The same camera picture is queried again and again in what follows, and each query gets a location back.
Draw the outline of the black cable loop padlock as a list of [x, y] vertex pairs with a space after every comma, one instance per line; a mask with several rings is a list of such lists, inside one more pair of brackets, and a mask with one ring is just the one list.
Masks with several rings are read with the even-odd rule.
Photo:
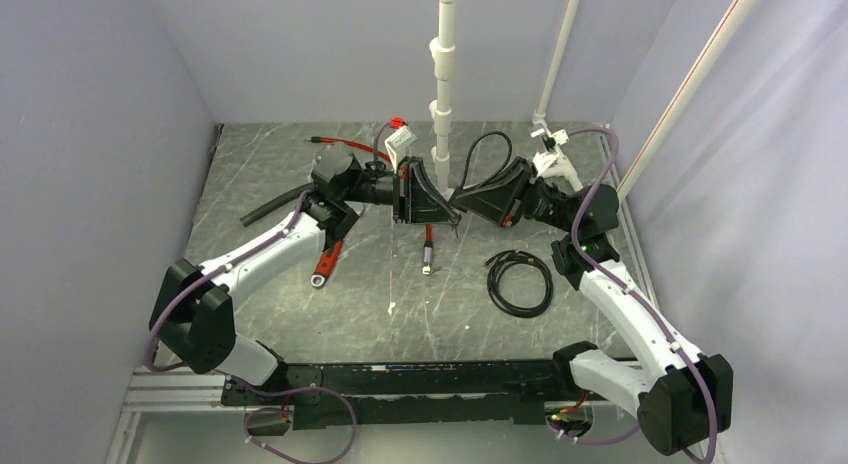
[[[493, 167], [497, 151], [494, 142], [500, 140], [503, 150], [501, 161]], [[504, 171], [511, 162], [514, 154], [514, 144], [511, 137], [501, 130], [491, 130], [476, 137], [467, 152], [462, 174], [456, 190], [466, 190], [481, 187], [490, 183], [500, 172]]]

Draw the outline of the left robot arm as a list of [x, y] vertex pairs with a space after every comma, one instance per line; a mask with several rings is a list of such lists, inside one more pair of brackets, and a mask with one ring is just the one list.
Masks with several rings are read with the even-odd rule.
[[166, 271], [149, 321], [145, 364], [157, 344], [196, 374], [218, 371], [248, 382], [264, 404], [287, 390], [282, 357], [238, 334], [235, 311], [255, 291], [307, 258], [342, 241], [359, 218], [354, 204], [389, 206], [396, 222], [458, 225], [459, 214], [430, 182], [418, 157], [397, 169], [362, 164], [344, 145], [317, 154], [311, 181], [297, 194], [295, 209], [279, 224], [241, 247], [195, 265], [186, 259]]

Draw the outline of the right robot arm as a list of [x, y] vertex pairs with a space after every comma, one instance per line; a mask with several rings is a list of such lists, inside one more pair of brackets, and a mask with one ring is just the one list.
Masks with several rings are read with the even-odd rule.
[[501, 227], [529, 218], [566, 231], [551, 245], [557, 272], [598, 307], [638, 362], [631, 367], [581, 342], [554, 354], [551, 385], [574, 399], [597, 394], [630, 414], [649, 444], [665, 456], [705, 442], [711, 462], [718, 435], [731, 424], [733, 369], [708, 356], [661, 314], [630, 276], [607, 233], [619, 224], [616, 190], [598, 176], [566, 194], [525, 159], [491, 178], [458, 187], [452, 206]]

